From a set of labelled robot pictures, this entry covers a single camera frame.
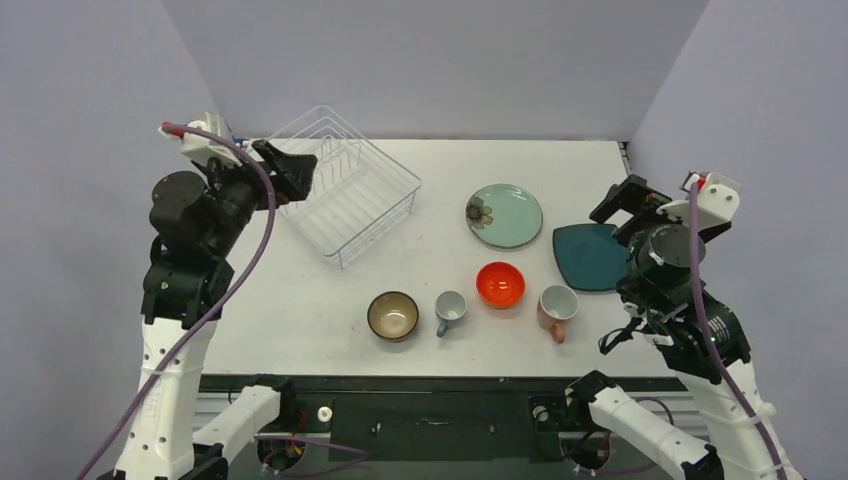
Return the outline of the dark teal square plate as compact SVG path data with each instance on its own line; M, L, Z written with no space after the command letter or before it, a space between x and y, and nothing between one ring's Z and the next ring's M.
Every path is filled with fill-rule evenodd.
M612 224L584 223L556 228L552 249L565 283L582 292L608 292L625 274L627 248L613 237Z

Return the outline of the light green floral plate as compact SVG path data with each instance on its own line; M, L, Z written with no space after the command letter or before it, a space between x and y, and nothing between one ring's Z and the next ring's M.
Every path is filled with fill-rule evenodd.
M535 196L512 184L491 184L467 201L465 218L483 243L501 249L522 247L539 234L543 211Z

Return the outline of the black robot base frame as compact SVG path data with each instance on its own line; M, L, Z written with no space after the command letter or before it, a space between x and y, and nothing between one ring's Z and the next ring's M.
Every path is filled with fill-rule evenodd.
M289 376L233 479L656 479L570 415L568 378Z

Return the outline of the pink floral mug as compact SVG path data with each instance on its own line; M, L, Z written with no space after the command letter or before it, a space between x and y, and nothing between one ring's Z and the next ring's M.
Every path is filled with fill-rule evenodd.
M555 343L562 344L566 339L565 323L575 317L578 310L579 298L574 290L566 285L551 285L539 296L536 321Z

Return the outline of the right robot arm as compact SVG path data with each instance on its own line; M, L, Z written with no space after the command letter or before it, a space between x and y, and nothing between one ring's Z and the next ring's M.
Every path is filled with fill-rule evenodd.
M613 238L627 250L616 290L631 320L614 342L640 333L657 349L692 396L707 438L661 419L599 371L567 386L565 416L586 434L616 435L675 479L795 479L741 323L700 276L707 243L731 227L739 186L692 172L682 188L686 198L674 200L633 174L613 185L590 217L602 223L629 214Z

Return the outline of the orange bowl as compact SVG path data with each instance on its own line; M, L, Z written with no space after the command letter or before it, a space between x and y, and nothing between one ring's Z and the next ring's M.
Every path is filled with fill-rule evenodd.
M494 309L509 309L523 299L526 292L526 280L517 267L498 261L488 263L478 271L475 287L487 306Z

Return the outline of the black patterned bowl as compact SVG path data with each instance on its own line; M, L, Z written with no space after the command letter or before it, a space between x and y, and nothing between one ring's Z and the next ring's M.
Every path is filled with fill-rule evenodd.
M410 295L400 291L387 291L370 302L366 319L370 330L378 338L400 342L416 329L420 309Z

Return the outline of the white blue-handled cup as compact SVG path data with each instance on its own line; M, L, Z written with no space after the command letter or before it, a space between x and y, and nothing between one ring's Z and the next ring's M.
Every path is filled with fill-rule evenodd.
M467 300L464 295L454 290L442 292L435 302L435 313L439 321L436 336L443 338L460 322L466 312Z

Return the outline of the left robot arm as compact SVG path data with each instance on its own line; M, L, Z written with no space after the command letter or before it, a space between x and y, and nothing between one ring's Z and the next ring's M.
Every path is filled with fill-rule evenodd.
M317 164L312 154L288 153L265 140L249 150L228 144L154 186L139 389L118 424L127 439L112 478L223 475L226 441L196 441L193 419L223 306L245 280L228 255L254 213L309 196Z

